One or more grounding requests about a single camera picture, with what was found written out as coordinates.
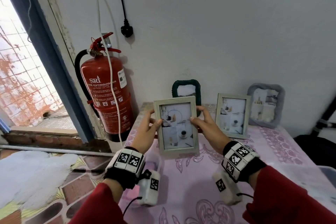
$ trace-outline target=white wall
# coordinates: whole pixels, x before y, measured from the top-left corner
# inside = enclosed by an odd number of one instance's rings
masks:
[[[336,92],[335,0],[125,0],[131,44],[120,0],[100,1],[102,30],[115,32],[138,105],[169,98],[178,79],[197,79],[203,103],[277,83],[286,90],[282,124],[296,136]],[[99,37],[95,0],[57,2],[75,51],[88,48]]]

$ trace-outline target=table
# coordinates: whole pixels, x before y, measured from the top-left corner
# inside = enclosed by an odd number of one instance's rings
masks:
[[[216,105],[204,104],[215,120]],[[145,102],[125,143],[129,146],[137,133],[137,128],[146,111],[153,103]],[[269,165],[291,163],[297,165],[315,165],[301,150],[283,127],[275,129],[258,126],[248,127],[248,139],[238,141],[248,145],[259,153],[260,158]],[[158,142],[149,149],[159,153]],[[199,156],[187,156],[179,159],[166,159],[161,169],[158,204],[153,207],[129,208],[125,214],[128,223],[159,224],[203,224],[203,223],[247,223],[242,218],[246,204],[251,198],[243,197],[237,205],[227,206],[221,200],[212,174],[219,170],[223,156],[216,153],[202,134],[199,134]],[[253,195],[253,189],[247,183],[239,182],[243,193]],[[120,200],[122,210],[129,199]]]

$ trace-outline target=hand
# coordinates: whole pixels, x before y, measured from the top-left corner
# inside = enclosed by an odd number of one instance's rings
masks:
[[[138,128],[138,131],[133,139],[131,147],[137,149],[141,154],[145,154],[152,146],[155,132],[161,126],[162,120],[154,120],[151,118],[151,114],[154,113],[154,109],[147,112]]]
[[[212,148],[219,154],[223,154],[223,149],[231,140],[227,137],[213,121],[209,111],[204,106],[197,106],[197,110],[202,111],[204,121],[199,118],[191,117],[190,121],[196,127],[201,128],[202,134],[209,141]]]

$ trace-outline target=red fire extinguisher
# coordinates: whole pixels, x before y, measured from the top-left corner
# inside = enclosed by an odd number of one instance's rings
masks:
[[[112,34],[113,33],[110,32],[104,35],[103,38],[105,39]],[[111,91],[109,62],[107,56],[104,56],[103,53],[100,52],[105,50],[101,41],[101,37],[96,39],[91,44],[89,50],[82,50],[77,54],[75,59],[75,71],[88,100],[87,103],[91,105],[96,115],[100,117],[108,138],[113,142],[120,141],[116,102],[118,103],[121,139],[125,141],[134,123],[131,94],[127,87],[127,80],[121,60],[110,56],[113,73],[112,85],[116,98],[114,99]],[[107,50],[121,53],[118,49],[107,48]],[[86,54],[90,54],[92,59],[85,61],[82,66],[80,66],[80,60]]]

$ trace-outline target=person's arm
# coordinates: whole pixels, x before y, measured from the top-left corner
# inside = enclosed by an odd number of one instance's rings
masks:
[[[149,111],[142,120],[131,147],[145,154],[153,144],[155,132],[162,120],[154,120]],[[124,190],[121,184],[112,179],[104,179],[98,184],[88,199],[80,207],[69,224],[125,224],[123,213],[118,206]]]
[[[218,128],[205,107],[197,109],[204,121],[191,118],[219,154],[231,140]],[[249,177],[254,189],[253,203],[246,205],[243,217],[251,224],[336,223],[336,215],[314,200],[307,191],[266,166]]]

